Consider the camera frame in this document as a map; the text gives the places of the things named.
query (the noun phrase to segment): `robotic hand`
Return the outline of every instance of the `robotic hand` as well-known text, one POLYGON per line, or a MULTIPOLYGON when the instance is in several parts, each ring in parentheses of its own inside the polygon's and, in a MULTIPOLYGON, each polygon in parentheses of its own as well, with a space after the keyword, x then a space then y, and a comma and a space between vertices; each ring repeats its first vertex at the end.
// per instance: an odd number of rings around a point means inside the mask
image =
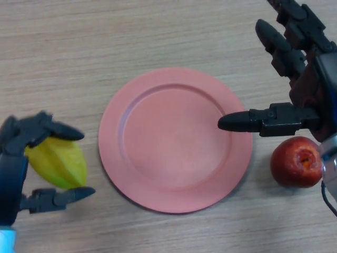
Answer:
POLYGON ((23 119, 8 117, 0 128, 0 253, 14 252, 15 230, 11 228, 18 212, 58 211, 66 205, 92 195, 91 187, 80 187, 62 193, 55 189, 36 189, 30 197, 22 193, 28 168, 26 147, 36 147, 48 137, 76 141, 84 138, 77 129, 52 121, 40 112, 23 119))
POLYGON ((294 135, 299 129, 309 129, 321 142, 323 199, 337 216, 324 191, 326 187, 337 201, 337 46, 325 37, 324 24, 307 5, 300 6, 294 0, 268 2, 278 13, 277 22, 285 27, 284 36, 264 20, 258 20, 255 30, 272 55, 273 67, 280 76, 289 78, 292 103, 225 115, 218 127, 259 132, 262 137, 294 135))

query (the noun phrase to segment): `apple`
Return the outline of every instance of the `apple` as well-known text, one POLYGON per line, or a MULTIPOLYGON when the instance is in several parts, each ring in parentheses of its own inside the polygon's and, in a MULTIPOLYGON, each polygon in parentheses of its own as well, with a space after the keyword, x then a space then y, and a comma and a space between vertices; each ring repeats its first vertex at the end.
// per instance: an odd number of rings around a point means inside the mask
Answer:
POLYGON ((323 162, 315 142, 306 137, 292 137, 274 150, 270 168, 278 184, 309 188, 321 180, 323 162))

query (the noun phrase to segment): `cable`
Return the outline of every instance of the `cable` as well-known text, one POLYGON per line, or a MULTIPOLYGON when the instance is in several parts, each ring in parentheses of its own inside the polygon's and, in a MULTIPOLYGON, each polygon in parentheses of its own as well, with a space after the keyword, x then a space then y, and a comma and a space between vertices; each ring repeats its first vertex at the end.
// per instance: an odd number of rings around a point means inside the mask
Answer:
POLYGON ((322 189, 322 197, 325 202, 325 204, 329 207, 329 209, 333 212, 333 214, 337 217, 337 210, 331 205, 331 203, 328 201, 328 198, 326 197, 325 193, 325 184, 322 181, 321 183, 321 189, 322 189))

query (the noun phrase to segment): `pink plate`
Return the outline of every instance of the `pink plate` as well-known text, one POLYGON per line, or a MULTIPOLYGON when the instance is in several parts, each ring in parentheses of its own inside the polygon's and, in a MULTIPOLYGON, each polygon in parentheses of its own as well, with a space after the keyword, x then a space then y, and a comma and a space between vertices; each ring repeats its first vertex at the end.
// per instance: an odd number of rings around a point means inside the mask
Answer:
POLYGON ((212 76, 168 68, 143 74, 108 104, 98 146, 115 186, 146 208, 197 211, 227 196, 244 176, 252 135, 217 128, 239 99, 212 76))

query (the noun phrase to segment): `wood grain surface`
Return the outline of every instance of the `wood grain surface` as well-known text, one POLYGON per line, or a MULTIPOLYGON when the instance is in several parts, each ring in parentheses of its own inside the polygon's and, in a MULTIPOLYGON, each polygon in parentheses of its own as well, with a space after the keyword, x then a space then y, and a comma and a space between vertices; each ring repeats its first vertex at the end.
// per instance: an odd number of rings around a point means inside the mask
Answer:
MULTIPOLYGON (((337 1, 307 0, 337 40, 337 1)), ((142 210, 105 177, 97 131, 113 94, 161 67, 207 72, 247 108, 289 101, 289 85, 270 65, 255 34, 265 0, 1 0, 0 120, 41 109, 82 129, 88 184, 97 193, 65 212, 19 214, 18 253, 323 253, 337 251, 337 221, 320 187, 293 192, 276 185, 269 158, 286 138, 254 134, 251 165, 220 203, 184 216, 142 210)), ((307 131, 299 134, 310 137, 307 131)), ((48 187, 29 170, 24 191, 48 187)))

